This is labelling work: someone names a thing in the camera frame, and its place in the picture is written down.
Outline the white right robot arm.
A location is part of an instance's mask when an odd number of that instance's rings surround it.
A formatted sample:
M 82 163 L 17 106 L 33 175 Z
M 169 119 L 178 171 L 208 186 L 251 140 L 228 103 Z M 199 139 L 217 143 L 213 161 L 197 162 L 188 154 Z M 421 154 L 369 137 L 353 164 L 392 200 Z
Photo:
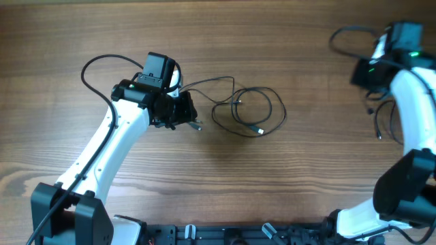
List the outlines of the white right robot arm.
M 326 237 L 339 243 L 366 242 L 385 232 L 435 230 L 435 57 L 422 51 L 423 26 L 391 22 L 375 41 L 371 56 L 356 54 L 353 85 L 381 100 L 392 97 L 403 132 L 403 157 L 376 183 L 371 199 L 333 214 L 324 222 Z

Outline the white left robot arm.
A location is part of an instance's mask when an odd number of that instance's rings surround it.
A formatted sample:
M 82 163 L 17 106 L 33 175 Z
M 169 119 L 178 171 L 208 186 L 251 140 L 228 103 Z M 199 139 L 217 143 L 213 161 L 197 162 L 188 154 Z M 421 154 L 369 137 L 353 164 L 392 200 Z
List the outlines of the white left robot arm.
M 180 65 L 150 52 L 133 78 L 114 85 L 108 111 L 74 164 L 54 185 L 31 195 L 29 244 L 152 244 L 147 223 L 109 217 L 108 191 L 127 153 L 149 127 L 174 129 L 197 117 L 191 95 L 180 90 Z

